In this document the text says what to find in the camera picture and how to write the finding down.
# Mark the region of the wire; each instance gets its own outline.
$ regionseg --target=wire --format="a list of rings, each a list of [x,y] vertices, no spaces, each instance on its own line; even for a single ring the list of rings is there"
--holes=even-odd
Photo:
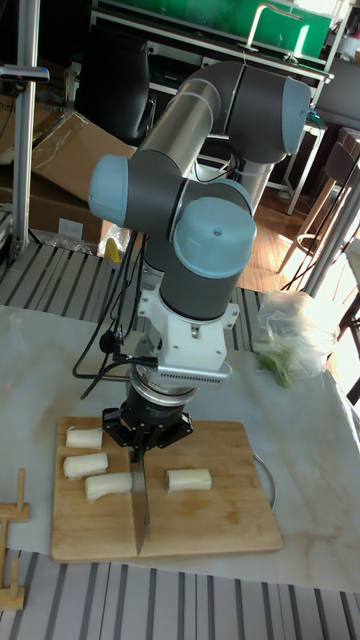
[[[276,507],[276,503],[277,503],[277,488],[276,488],[276,484],[275,484],[275,480],[274,480],[274,476],[272,475],[270,469],[268,468],[268,466],[265,464],[264,460],[262,458],[260,458],[260,456],[257,455],[257,453],[253,453],[253,457],[254,460],[256,460],[256,462],[258,462],[259,464],[261,464],[261,466],[263,467],[263,469],[265,469],[269,481],[270,481],[270,485],[271,485],[271,492],[272,492],[272,499],[269,500],[269,505],[271,507],[271,510],[274,511],[275,507]]]
[[[116,318],[115,318],[115,324],[114,324],[114,329],[113,329],[113,331],[115,333],[117,332],[117,330],[118,330],[118,328],[120,326],[121,313],[122,313],[122,309],[123,309],[125,298],[126,298],[126,292],[127,292],[128,287],[129,287],[127,277],[128,277],[129,268],[130,268],[130,259],[131,259],[131,256],[132,256],[132,252],[133,252],[133,249],[134,249],[134,244],[135,244],[136,238],[137,238],[137,231],[133,231],[132,234],[131,234],[131,237],[130,237],[130,241],[129,241],[128,247],[127,247],[129,249],[129,251],[127,252],[127,255],[125,256],[124,279],[123,279],[123,284],[122,284],[122,287],[121,287],[120,294],[118,296],[118,299],[119,299],[118,310],[117,310],[117,315],[116,315]]]
[[[87,398],[89,393],[91,393],[93,391],[93,389],[96,387],[96,385],[100,382],[100,380],[107,373],[109,373],[109,371],[111,371],[112,369],[115,369],[115,367],[120,367],[122,365],[122,363],[119,363],[119,362],[112,362],[107,367],[104,367],[104,363],[105,363],[105,361],[107,361],[108,357],[109,357],[108,354],[106,354],[106,356],[104,358],[104,362],[103,362],[103,364],[101,365],[101,367],[99,369],[99,372],[94,377],[92,383],[87,387],[87,389],[85,389],[84,393],[81,394],[80,400],[85,400],[85,398]]]
[[[36,237],[35,233],[33,233],[31,229],[28,229],[28,232],[29,232],[29,236],[31,236],[31,238],[34,240],[34,242],[36,242],[36,244],[41,244],[39,238]]]
[[[117,312],[116,317],[113,318],[113,321],[112,321],[112,323],[110,325],[110,330],[114,334],[116,334],[117,331],[118,331],[118,328],[119,328],[119,325],[120,325],[120,320],[121,320],[121,312],[122,312],[124,300],[125,300],[125,297],[126,297],[126,291],[127,291],[128,286],[129,286],[128,285],[128,281],[127,281],[127,275],[128,275],[128,271],[129,271],[129,267],[130,267],[130,259],[131,259],[131,256],[132,256],[132,252],[133,252],[133,249],[134,249],[134,244],[135,244],[136,238],[137,238],[137,231],[133,231],[132,234],[131,234],[131,237],[130,237],[129,244],[126,247],[125,255],[124,255],[124,258],[123,258],[123,260],[121,262],[120,269],[119,269],[118,275],[116,277],[116,281],[115,281],[114,287],[112,289],[109,302],[106,305],[107,311],[106,311],[106,313],[103,312],[102,321],[101,322],[99,321],[99,324],[96,327],[96,329],[94,331],[94,334],[91,337],[87,347],[85,347],[85,350],[84,350],[82,356],[80,356],[80,359],[76,363],[76,365],[75,365],[75,367],[73,369],[73,375],[75,375],[74,371],[77,369],[77,366],[80,364],[80,362],[84,359],[86,353],[89,351],[91,345],[93,344],[93,342],[94,342],[94,340],[96,338],[96,335],[100,331],[100,327],[101,327],[101,325],[102,325],[102,323],[103,323],[103,321],[104,321],[104,319],[105,319],[105,317],[106,317],[106,315],[107,315],[107,313],[108,313],[108,311],[110,309],[110,306],[112,304],[113,297],[115,295],[115,291],[116,291],[117,285],[120,282],[120,278],[122,276],[122,273],[124,272],[123,282],[122,282],[122,287],[121,287],[120,294],[117,296],[117,298],[115,300],[115,303],[113,304],[113,309],[114,309],[114,306],[116,306],[117,300],[119,300],[118,312]],[[98,371],[98,373],[96,375],[86,375],[86,378],[87,379],[92,379],[92,382],[87,387],[87,389],[85,389],[85,391],[82,393],[82,395],[80,396],[81,400],[84,400],[89,395],[89,393],[91,393],[91,391],[96,387],[96,385],[100,382],[100,380],[102,380],[102,378],[107,374],[108,371],[111,371],[111,369],[114,369],[115,367],[119,367],[122,364],[122,363],[115,362],[115,363],[112,363],[112,364],[106,366],[106,364],[108,362],[108,359],[109,359],[109,354],[106,354],[105,357],[104,357],[104,360],[102,362],[102,365],[100,366],[100,369],[99,369],[99,371]],[[78,374],[77,371],[76,371],[75,377],[84,378],[85,374]]]
[[[14,113],[14,108],[15,108],[15,97],[13,96],[13,99],[12,99],[12,102],[11,102],[11,107],[10,107],[10,111],[9,111],[8,117],[6,118],[6,120],[5,120],[5,122],[4,122],[4,125],[3,125],[3,128],[2,128],[2,129],[1,129],[1,131],[0,131],[0,140],[1,140],[1,138],[3,137],[3,135],[4,135],[4,133],[5,133],[5,130],[6,130],[6,127],[8,126],[8,124],[9,124],[9,122],[10,122],[10,120],[11,120],[11,116],[12,116],[12,114]]]
[[[129,280],[129,281],[127,280],[127,274],[128,274],[128,271],[129,271],[129,263],[130,263],[130,259],[131,259],[132,252],[133,252],[133,249],[134,249],[134,244],[135,244],[136,236],[137,236],[137,232],[136,232],[136,231],[133,231],[133,232],[132,232],[132,234],[131,234],[131,236],[130,236],[129,243],[128,243],[128,246],[127,246],[127,248],[126,248],[126,251],[125,251],[125,255],[124,255],[124,257],[123,257],[123,260],[122,260],[122,264],[125,264],[125,266],[126,266],[126,272],[125,272],[125,274],[124,274],[123,286],[122,286],[122,288],[121,288],[120,292],[118,293],[118,295],[116,296],[116,298],[115,298],[115,300],[114,300],[114,303],[113,303],[113,305],[112,305],[111,311],[110,311],[110,318],[111,318],[112,320],[114,320],[115,322],[116,322],[116,318],[117,318],[117,315],[116,315],[116,316],[114,316],[114,313],[115,313],[115,307],[116,307],[116,305],[118,304],[118,302],[119,302],[119,299],[120,299],[121,295],[123,295],[124,288],[126,288],[126,289],[127,289],[127,288],[130,286],[130,284],[131,284],[131,280],[132,280],[132,275],[133,275],[133,274],[131,274],[131,276],[130,276],[130,280]]]
[[[85,379],[85,380],[93,380],[94,379],[94,375],[93,374],[78,373],[77,369],[78,369],[79,365],[83,362],[84,358],[89,353],[92,345],[94,344],[94,342],[96,340],[96,337],[99,334],[99,331],[100,331],[100,329],[102,327],[102,324],[103,324],[107,314],[109,313],[109,310],[110,310],[110,307],[112,305],[116,289],[117,289],[117,287],[119,285],[119,282],[121,280],[121,276],[122,276],[122,273],[123,273],[123,270],[124,270],[124,264],[125,264],[125,262],[123,260],[121,265],[120,265],[119,271],[118,271],[118,273],[116,275],[115,282],[114,282],[112,291],[111,291],[110,296],[109,296],[109,300],[108,300],[108,302],[106,303],[106,305],[105,305],[105,307],[103,309],[103,312],[102,312],[102,314],[101,314],[101,316],[100,316],[100,318],[98,320],[98,323],[97,323],[97,325],[96,325],[96,327],[95,327],[95,329],[93,331],[93,334],[92,334],[89,342],[87,343],[84,351],[82,352],[81,356],[79,357],[79,359],[77,360],[76,364],[73,367],[72,374],[73,374],[73,376],[75,378],[81,378],[81,379]]]
[[[223,176],[230,175],[230,173],[232,173],[233,170],[234,169],[231,167],[231,169],[228,169],[227,171],[224,171],[223,173],[219,173],[215,178],[210,178],[210,180],[200,180],[200,178],[198,176],[198,172],[197,172],[197,162],[196,162],[196,160],[195,160],[195,163],[194,163],[195,177],[196,177],[198,182],[201,182],[201,184],[208,184],[209,182],[215,182],[216,180],[219,180],[219,178],[222,178]]]
[[[128,326],[127,331],[126,331],[126,333],[124,335],[124,340],[125,340],[125,338],[128,337],[131,329],[133,328],[133,325],[134,325],[134,322],[135,322],[135,318],[136,318],[136,314],[137,314],[137,310],[138,310],[138,306],[139,306],[139,301],[140,301],[140,296],[141,296],[141,276],[142,276],[142,270],[143,270],[143,264],[144,264],[146,242],[147,242],[147,237],[143,236],[141,249],[140,249],[140,251],[139,251],[139,253],[137,255],[137,258],[136,258],[136,260],[137,260],[138,257],[140,256],[138,277],[137,277],[137,282],[136,282],[134,306],[133,306],[133,310],[132,310],[129,326]]]

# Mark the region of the metal rod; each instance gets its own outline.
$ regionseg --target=metal rod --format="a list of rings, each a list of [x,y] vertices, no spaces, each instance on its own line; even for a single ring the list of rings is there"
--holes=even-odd
[[[360,180],[350,192],[348,201],[345,203],[341,215],[336,220],[333,229],[328,237],[326,245],[320,254],[315,267],[304,287],[304,291],[313,298],[319,291],[334,258],[341,248],[351,225],[356,219],[360,210]]]
[[[18,65],[36,67],[40,0],[20,0]],[[28,244],[31,152],[34,125],[35,82],[26,85],[16,101],[13,185],[13,243],[11,258],[19,258]]]
[[[272,4],[259,4],[258,8],[255,11],[254,20],[252,21],[251,29],[249,31],[248,39],[246,41],[245,47],[247,47],[247,49],[251,49],[251,45],[254,40],[255,31],[257,29],[260,16],[264,11],[264,9],[271,9],[271,11],[274,11],[275,13],[280,13],[280,15],[286,16],[287,18],[293,18],[294,20],[302,20],[301,16],[294,15],[293,13],[288,13],[287,11],[282,11],[281,9],[274,7]]]

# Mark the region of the wooden block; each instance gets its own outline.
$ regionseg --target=wooden block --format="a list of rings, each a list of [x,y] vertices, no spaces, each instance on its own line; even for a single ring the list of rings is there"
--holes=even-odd
[[[30,506],[24,504],[22,511],[19,511],[16,504],[0,504],[0,519],[6,518],[9,522],[29,522]]]
[[[24,587],[19,587],[15,600],[11,599],[10,589],[0,589],[0,611],[19,611],[24,608]]]
[[[66,430],[101,426],[100,418],[62,418],[58,423],[51,557],[58,562],[101,562],[136,557],[129,495],[108,495],[89,504],[84,480],[68,480]],[[128,455],[104,434],[109,472],[128,471]],[[207,468],[210,491],[168,494],[168,469]],[[194,433],[145,456],[151,526],[144,557],[255,553],[281,548],[273,513],[254,466],[244,427],[235,422],[195,422]]]

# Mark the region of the white table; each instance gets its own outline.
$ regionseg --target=white table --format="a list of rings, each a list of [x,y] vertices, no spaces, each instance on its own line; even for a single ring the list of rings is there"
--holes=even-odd
[[[10,527],[12,548],[47,552],[56,422],[62,415],[100,415],[125,389],[104,382],[85,400],[71,368],[93,325],[51,314],[0,307],[2,354],[0,492],[13,501],[17,468],[27,469],[28,524]],[[221,390],[201,389],[189,405],[195,419],[239,420],[278,487],[279,553],[134,564],[223,578],[360,591],[360,465],[355,416],[326,373],[291,390],[257,371],[254,354],[230,354],[234,374]],[[87,370],[99,361],[95,349]]]

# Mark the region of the black cable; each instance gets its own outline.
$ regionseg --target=black cable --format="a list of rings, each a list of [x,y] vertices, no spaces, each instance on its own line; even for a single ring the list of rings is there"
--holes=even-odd
[[[111,371],[112,369],[115,369],[115,367],[120,367],[122,366],[123,363],[119,363],[119,362],[113,362],[112,364],[109,364],[107,367],[104,367],[102,370],[99,371],[99,373],[94,377],[92,383],[88,386],[87,389],[85,389],[84,393],[81,394],[80,396],[80,400],[85,400],[85,398],[88,397],[89,393],[91,393],[91,391],[96,387],[96,385],[100,382],[100,380],[107,374],[109,373],[109,371]]]
[[[4,135],[4,133],[5,133],[5,130],[6,130],[6,127],[8,126],[8,124],[9,124],[9,122],[10,122],[10,120],[11,120],[11,116],[12,116],[12,114],[14,113],[14,109],[15,109],[15,96],[13,96],[13,99],[12,99],[12,102],[11,102],[11,107],[10,107],[9,115],[8,115],[8,117],[6,118],[6,120],[5,120],[5,122],[4,122],[4,125],[3,125],[3,128],[2,128],[2,129],[1,129],[1,131],[0,131],[0,140],[1,140],[1,138],[3,137],[3,135]]]
[[[117,316],[116,316],[116,320],[115,320],[115,325],[114,325],[114,329],[113,331],[116,333],[119,326],[120,326],[120,319],[121,319],[121,313],[123,310],[123,306],[124,306],[124,302],[125,302],[125,298],[126,298],[126,292],[128,289],[128,281],[127,281],[127,277],[128,277],[128,273],[129,273],[129,268],[130,268],[130,259],[132,256],[132,252],[134,249],[134,244],[137,238],[137,231],[133,231],[131,233],[130,236],[130,240],[129,240],[129,251],[127,252],[127,255],[125,257],[125,269],[124,269],[124,279],[123,279],[123,285],[121,287],[121,291],[120,291],[120,296],[119,296],[119,304],[118,304],[118,311],[117,311]]]
[[[116,321],[116,318],[117,318],[117,315],[116,315],[116,316],[114,316],[115,307],[116,307],[116,305],[117,305],[117,304],[118,304],[118,302],[119,302],[120,296],[123,294],[123,290],[124,290],[124,288],[125,288],[125,289],[126,289],[126,288],[128,288],[128,287],[130,286],[130,284],[131,284],[131,278],[130,278],[130,281],[129,281],[129,282],[127,281],[127,274],[128,274],[128,271],[129,271],[129,269],[128,269],[128,265],[129,265],[129,263],[130,263],[130,259],[131,259],[132,252],[133,252],[133,249],[134,249],[134,244],[135,244],[136,236],[137,236],[137,232],[136,232],[136,231],[133,231],[133,232],[132,232],[132,234],[131,234],[131,236],[130,236],[129,243],[128,243],[127,247],[126,247],[125,255],[124,255],[123,260],[122,260],[122,263],[125,263],[125,265],[127,265],[127,269],[126,269],[126,273],[124,274],[123,286],[122,286],[122,288],[121,288],[120,292],[118,293],[118,295],[116,296],[116,298],[115,298],[115,300],[114,300],[114,303],[113,303],[113,305],[112,305],[112,307],[111,307],[111,311],[110,311],[110,318],[111,318],[112,320],[114,320],[114,321]]]
[[[210,180],[200,180],[200,178],[198,176],[198,172],[197,172],[196,161],[194,163],[194,171],[195,171],[195,177],[196,177],[198,182],[201,182],[201,184],[208,184],[209,182],[215,182],[215,180],[219,180],[223,176],[228,176],[233,171],[233,167],[231,167],[231,169],[228,169],[227,171],[224,171],[223,173],[220,173],[215,178],[210,178]]]
[[[129,245],[126,247],[125,255],[126,255],[126,252],[128,251],[128,248],[129,248]],[[76,364],[73,367],[72,374],[73,374],[73,376],[75,378],[81,378],[81,379],[85,379],[85,380],[93,380],[94,379],[94,375],[93,374],[78,373],[77,369],[78,369],[79,365],[83,362],[83,360],[86,357],[86,355],[89,353],[92,345],[94,344],[94,342],[96,340],[96,337],[99,334],[101,326],[102,326],[107,314],[109,313],[110,307],[111,307],[112,302],[113,302],[114,295],[116,293],[116,289],[117,289],[117,287],[119,285],[119,282],[120,282],[120,279],[121,279],[121,276],[122,276],[122,273],[123,273],[123,270],[124,270],[124,265],[125,265],[125,262],[123,260],[121,265],[120,265],[119,271],[116,274],[115,282],[114,282],[112,291],[110,293],[109,300],[108,300],[108,302],[106,303],[106,305],[104,307],[104,310],[103,310],[103,312],[102,312],[102,314],[101,314],[101,316],[100,316],[100,318],[98,320],[96,328],[94,329],[94,332],[93,332],[89,342],[87,343],[84,351],[82,352],[81,356],[79,357],[79,359],[77,360]]]
[[[137,282],[136,282],[134,305],[133,305],[133,310],[132,310],[129,326],[128,326],[127,331],[126,331],[126,333],[124,335],[124,340],[125,340],[125,338],[128,337],[130,331],[132,330],[132,328],[134,326],[134,322],[135,322],[135,318],[136,318],[136,314],[137,314],[137,310],[138,310],[138,306],[139,306],[139,301],[140,301],[140,296],[141,296],[141,276],[142,276],[142,270],[143,270],[143,264],[144,264],[146,241],[147,241],[147,238],[145,236],[143,236],[141,249],[140,249],[140,251],[138,253],[138,257],[140,256],[140,262],[139,262],[138,277],[137,277]]]
[[[41,244],[39,238],[36,237],[35,233],[33,233],[31,229],[28,229],[28,232],[29,232],[29,236],[31,236],[31,238],[34,240],[34,242],[36,242],[36,244]]]
[[[123,277],[123,283],[122,283],[120,295],[118,296],[118,298],[119,298],[119,306],[118,306],[117,316],[116,316],[116,318],[113,319],[113,322],[111,323],[110,329],[109,329],[114,334],[117,333],[118,328],[119,328],[119,324],[120,324],[121,312],[122,312],[122,308],[123,308],[123,304],[124,304],[124,300],[125,300],[125,296],[126,296],[126,290],[127,290],[127,274],[128,274],[128,271],[129,271],[130,259],[131,259],[131,255],[132,255],[132,252],[133,252],[133,249],[134,249],[134,244],[135,244],[135,241],[136,241],[136,237],[137,237],[137,231],[133,231],[132,234],[131,234],[131,237],[130,237],[129,244],[126,247],[124,258],[123,258],[123,260],[121,262],[121,265],[120,265],[120,268],[119,268],[119,274],[122,274],[122,272],[124,271],[124,277]],[[112,297],[115,295],[115,291],[116,291],[116,289],[113,287]],[[110,300],[110,305],[108,304],[107,307],[110,308],[111,304],[112,304],[112,299]],[[108,365],[108,367],[106,367],[106,363],[108,361],[108,358],[109,358],[109,354],[107,353],[105,355],[105,358],[104,358],[103,362],[102,362],[102,365],[100,366],[100,369],[99,369],[98,373],[95,376],[87,376],[88,379],[90,377],[92,378],[92,383],[87,387],[87,389],[85,389],[83,394],[80,396],[81,400],[84,400],[84,398],[86,398],[89,395],[89,393],[91,393],[91,391],[98,384],[98,382],[100,382],[100,380],[102,380],[104,375],[106,375],[107,370],[110,371],[110,369],[113,369],[115,366],[116,367],[119,366],[119,363],[114,363],[113,365]],[[76,377],[82,377],[83,378],[84,375],[80,376],[80,374],[77,374]]]

